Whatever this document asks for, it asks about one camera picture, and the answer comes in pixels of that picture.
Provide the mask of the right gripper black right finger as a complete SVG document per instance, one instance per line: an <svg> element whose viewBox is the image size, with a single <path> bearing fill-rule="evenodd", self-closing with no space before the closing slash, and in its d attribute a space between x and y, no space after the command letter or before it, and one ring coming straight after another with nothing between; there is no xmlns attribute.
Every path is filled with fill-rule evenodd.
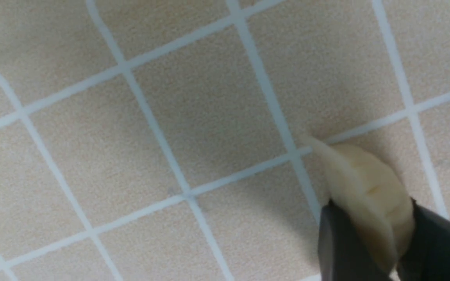
<svg viewBox="0 0 450 281"><path fill-rule="evenodd" d="M398 263L402 281L450 281L450 221L413 200L416 228Z"/></svg>

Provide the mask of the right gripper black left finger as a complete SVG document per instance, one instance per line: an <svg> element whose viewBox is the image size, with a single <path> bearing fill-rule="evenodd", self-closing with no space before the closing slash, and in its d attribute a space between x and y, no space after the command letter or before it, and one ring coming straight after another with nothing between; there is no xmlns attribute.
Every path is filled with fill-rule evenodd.
<svg viewBox="0 0 450 281"><path fill-rule="evenodd" d="M357 235L348 215L332 200L320 213L318 263L322 281L390 281Z"/></svg>

